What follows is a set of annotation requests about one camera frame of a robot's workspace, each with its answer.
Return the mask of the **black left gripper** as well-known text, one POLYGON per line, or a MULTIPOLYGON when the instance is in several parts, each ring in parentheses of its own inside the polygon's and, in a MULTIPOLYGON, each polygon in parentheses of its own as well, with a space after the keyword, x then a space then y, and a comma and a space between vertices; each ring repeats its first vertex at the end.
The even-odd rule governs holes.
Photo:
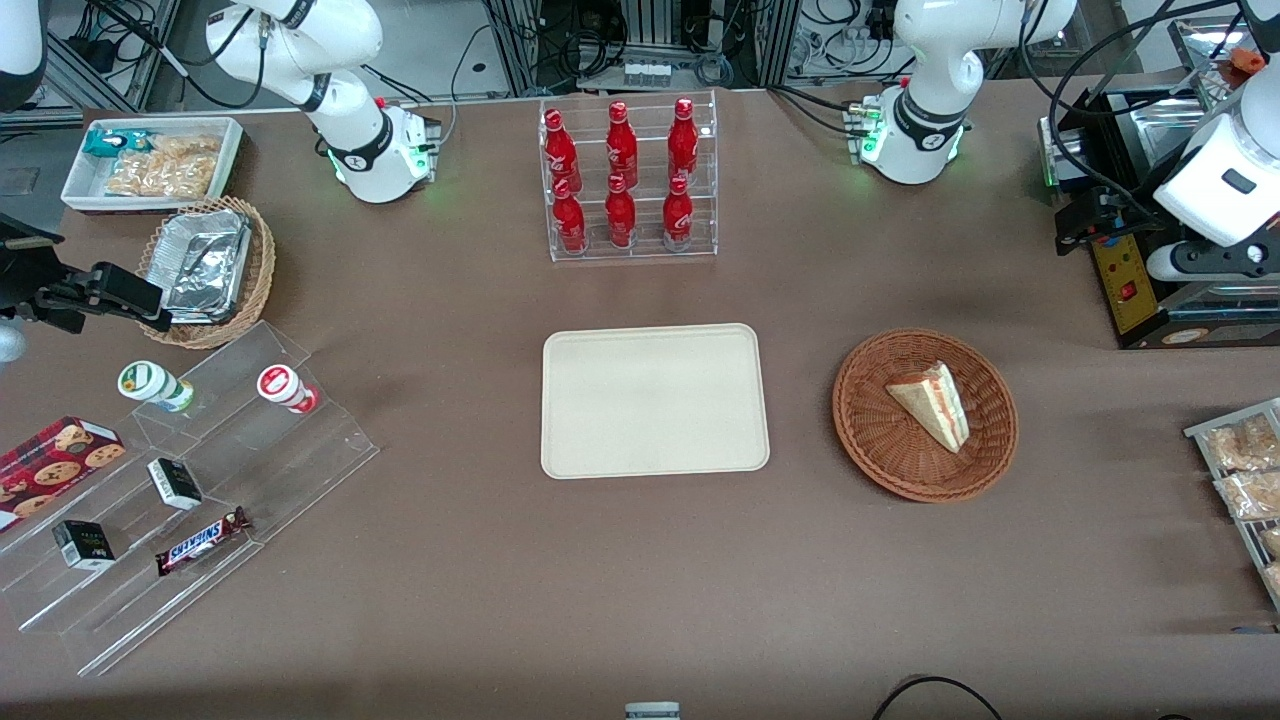
POLYGON ((1147 208, 1125 200, 1117 191, 1097 186, 1083 195, 1085 204, 1069 204, 1055 213, 1056 255, 1062 258, 1082 245, 1114 246, 1121 237, 1153 228, 1147 208))

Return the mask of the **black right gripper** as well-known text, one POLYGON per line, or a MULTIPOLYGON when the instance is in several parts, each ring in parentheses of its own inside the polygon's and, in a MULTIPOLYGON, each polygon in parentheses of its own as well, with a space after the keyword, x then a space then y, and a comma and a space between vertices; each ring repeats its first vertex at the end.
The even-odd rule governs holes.
POLYGON ((163 290, 111 263, 81 270, 60 261, 55 242, 41 238, 4 240, 1 249, 1 318, 36 322, 69 334, 84 328, 90 297, 106 311, 168 333, 173 315, 163 306, 163 290))

